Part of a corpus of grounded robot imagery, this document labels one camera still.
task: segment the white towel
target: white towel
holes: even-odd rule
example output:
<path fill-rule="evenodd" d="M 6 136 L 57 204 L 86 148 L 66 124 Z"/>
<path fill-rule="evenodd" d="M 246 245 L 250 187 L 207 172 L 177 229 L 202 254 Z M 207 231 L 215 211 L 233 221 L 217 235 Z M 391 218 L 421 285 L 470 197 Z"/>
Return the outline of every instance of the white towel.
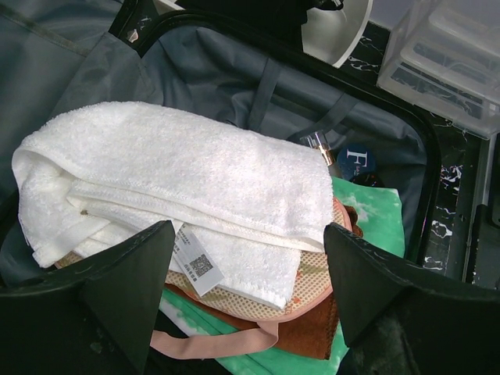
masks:
<path fill-rule="evenodd" d="M 332 220 L 316 150 L 145 103 L 62 114 L 23 141 L 12 168 L 41 266 L 173 220 L 176 230 L 193 226 L 221 286 L 278 308 L 291 298 L 300 251 L 322 252 Z"/>

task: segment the gray strap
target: gray strap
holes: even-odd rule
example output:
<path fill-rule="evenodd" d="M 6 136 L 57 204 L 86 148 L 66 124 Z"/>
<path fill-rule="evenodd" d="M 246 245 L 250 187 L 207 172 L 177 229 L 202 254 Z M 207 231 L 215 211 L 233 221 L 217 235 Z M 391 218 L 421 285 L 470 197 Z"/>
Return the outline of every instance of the gray strap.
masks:
<path fill-rule="evenodd" d="M 248 115 L 246 127 L 248 130 L 260 132 L 260 127 L 266 115 L 267 106 L 273 96 L 280 72 L 281 65 L 272 59 L 267 59 L 259 87 L 254 95 L 252 109 Z"/>
<path fill-rule="evenodd" d="M 323 130 L 327 133 L 330 130 L 335 130 L 339 134 L 345 135 L 349 129 L 341 124 L 341 121 L 351 112 L 354 106 L 359 102 L 358 99 L 353 98 L 351 95 L 342 94 L 342 96 L 335 102 L 334 106 L 330 108 L 325 116 L 320 121 L 304 130 L 288 137 L 287 141 L 298 143 L 300 138 L 314 133 L 315 131 Z"/>

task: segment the pink bag handle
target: pink bag handle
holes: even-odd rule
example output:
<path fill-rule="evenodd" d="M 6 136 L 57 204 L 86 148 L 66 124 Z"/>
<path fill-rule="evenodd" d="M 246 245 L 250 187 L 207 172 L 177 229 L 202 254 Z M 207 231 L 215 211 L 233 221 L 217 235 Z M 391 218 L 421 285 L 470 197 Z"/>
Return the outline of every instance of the pink bag handle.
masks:
<path fill-rule="evenodd" d="M 151 347 L 175 359 L 214 359 L 252 354 L 272 348 L 278 342 L 278 322 L 258 322 L 259 328 L 218 336 L 197 335 L 175 338 L 153 331 Z"/>

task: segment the perfume bottle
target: perfume bottle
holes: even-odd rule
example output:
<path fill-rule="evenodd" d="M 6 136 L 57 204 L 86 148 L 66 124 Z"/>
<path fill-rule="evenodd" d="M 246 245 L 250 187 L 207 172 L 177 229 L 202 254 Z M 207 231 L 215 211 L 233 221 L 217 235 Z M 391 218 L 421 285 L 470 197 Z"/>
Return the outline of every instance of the perfume bottle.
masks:
<path fill-rule="evenodd" d="M 312 134 L 306 135 L 301 138 L 301 142 L 309 146 L 310 148 L 315 148 L 321 152 L 325 163 L 328 166 L 328 171 L 332 177 L 342 178 L 342 173 L 338 169 L 337 163 L 335 162 L 335 158 L 331 152 L 330 145 L 327 142 L 327 138 L 325 137 L 324 132 L 315 131 Z"/>

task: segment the qr code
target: qr code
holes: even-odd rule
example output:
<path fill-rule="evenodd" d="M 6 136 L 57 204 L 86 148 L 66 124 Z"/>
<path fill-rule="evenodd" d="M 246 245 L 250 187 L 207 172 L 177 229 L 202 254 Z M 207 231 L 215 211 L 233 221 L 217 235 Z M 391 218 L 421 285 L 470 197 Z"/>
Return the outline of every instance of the qr code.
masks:
<path fill-rule="evenodd" d="M 198 277 L 202 277 L 205 273 L 209 272 L 213 268 L 212 263 L 207 259 L 205 254 L 190 262 L 189 265 L 192 267 L 192 269 L 196 273 L 196 276 Z"/>

